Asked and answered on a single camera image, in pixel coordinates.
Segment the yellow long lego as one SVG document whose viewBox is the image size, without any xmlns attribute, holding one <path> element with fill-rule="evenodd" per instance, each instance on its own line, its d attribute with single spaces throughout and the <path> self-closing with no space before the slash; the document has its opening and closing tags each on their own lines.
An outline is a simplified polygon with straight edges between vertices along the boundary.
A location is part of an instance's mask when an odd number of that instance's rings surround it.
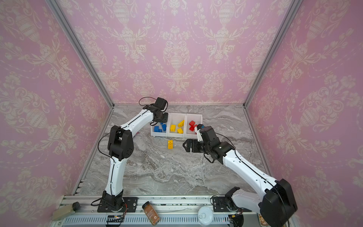
<svg viewBox="0 0 363 227">
<path fill-rule="evenodd" d="M 180 121 L 179 123 L 178 123 L 178 127 L 179 128 L 181 128 L 181 127 L 183 127 L 184 126 L 184 120 L 182 120 L 182 121 Z"/>
<path fill-rule="evenodd" d="M 173 147 L 174 147 L 174 142 L 173 142 L 173 140 L 169 140 L 169 141 L 168 141 L 167 147 L 168 147 L 168 149 L 173 149 Z"/>
</svg>

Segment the white three-compartment bin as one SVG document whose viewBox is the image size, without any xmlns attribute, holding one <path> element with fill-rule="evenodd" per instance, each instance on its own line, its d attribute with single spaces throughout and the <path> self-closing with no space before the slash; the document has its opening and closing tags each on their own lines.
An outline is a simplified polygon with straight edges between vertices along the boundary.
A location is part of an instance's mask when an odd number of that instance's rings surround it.
<svg viewBox="0 0 363 227">
<path fill-rule="evenodd" d="M 197 139 L 194 127 L 203 124 L 202 114 L 169 113 L 166 123 L 151 126 L 151 136 Z"/>
</svg>

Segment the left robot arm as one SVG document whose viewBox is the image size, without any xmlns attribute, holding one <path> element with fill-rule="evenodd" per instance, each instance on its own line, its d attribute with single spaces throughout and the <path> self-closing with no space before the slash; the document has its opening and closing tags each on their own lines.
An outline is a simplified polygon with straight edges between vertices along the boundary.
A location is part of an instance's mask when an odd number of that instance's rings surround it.
<svg viewBox="0 0 363 227">
<path fill-rule="evenodd" d="M 127 203 L 123 199 L 123 178 L 128 158 L 134 151 L 134 136 L 145 125 L 150 123 L 166 123 L 168 120 L 167 101 L 156 101 L 154 104 L 144 105 L 143 109 L 131 120 L 121 126 L 110 129 L 107 149 L 110 158 L 110 172 L 102 197 L 97 199 L 98 212 L 126 213 Z"/>
</svg>

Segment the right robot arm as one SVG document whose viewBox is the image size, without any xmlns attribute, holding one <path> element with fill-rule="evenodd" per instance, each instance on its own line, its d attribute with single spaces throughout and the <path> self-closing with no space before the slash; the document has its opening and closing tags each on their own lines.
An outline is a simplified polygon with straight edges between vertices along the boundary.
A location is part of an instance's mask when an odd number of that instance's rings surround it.
<svg viewBox="0 0 363 227">
<path fill-rule="evenodd" d="M 197 138 L 187 139 L 183 143 L 186 152 L 211 156 L 210 163 L 218 161 L 231 169 L 255 191 L 248 193 L 238 188 L 230 190 L 225 197 L 232 205 L 260 214 L 271 227 L 282 227 L 289 222 L 298 207 L 292 186 L 287 180 L 277 180 L 259 170 L 236 150 L 229 139 L 221 141 L 211 126 L 199 124 L 194 131 Z"/>
</svg>

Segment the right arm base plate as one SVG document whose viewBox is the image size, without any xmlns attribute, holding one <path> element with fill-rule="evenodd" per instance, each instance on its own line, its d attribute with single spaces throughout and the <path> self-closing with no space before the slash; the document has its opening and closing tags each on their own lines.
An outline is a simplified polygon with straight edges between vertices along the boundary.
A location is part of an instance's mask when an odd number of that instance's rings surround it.
<svg viewBox="0 0 363 227">
<path fill-rule="evenodd" d="M 243 208 L 237 208 L 232 199 L 222 196 L 212 196 L 210 202 L 214 212 L 232 212 L 241 213 Z"/>
</svg>

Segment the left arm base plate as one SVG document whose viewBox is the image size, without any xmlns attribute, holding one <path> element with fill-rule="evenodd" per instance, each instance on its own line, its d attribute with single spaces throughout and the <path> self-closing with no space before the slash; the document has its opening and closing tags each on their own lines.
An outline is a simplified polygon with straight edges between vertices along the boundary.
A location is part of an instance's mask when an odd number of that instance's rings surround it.
<svg viewBox="0 0 363 227">
<path fill-rule="evenodd" d="M 106 202 L 102 202 L 98 208 L 97 212 L 106 213 L 106 212 L 121 212 L 121 213 L 135 213 L 138 203 L 138 197 L 123 197 L 119 199 L 114 206 L 107 204 Z"/>
</svg>

